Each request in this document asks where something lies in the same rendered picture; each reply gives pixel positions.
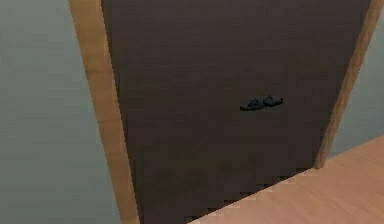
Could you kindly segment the dark brown room door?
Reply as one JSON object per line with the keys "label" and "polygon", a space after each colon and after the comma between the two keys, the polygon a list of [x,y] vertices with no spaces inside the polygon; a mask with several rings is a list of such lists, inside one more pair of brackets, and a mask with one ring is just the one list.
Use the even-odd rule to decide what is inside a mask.
{"label": "dark brown room door", "polygon": [[321,168],[384,7],[67,1],[121,224],[188,224]]}

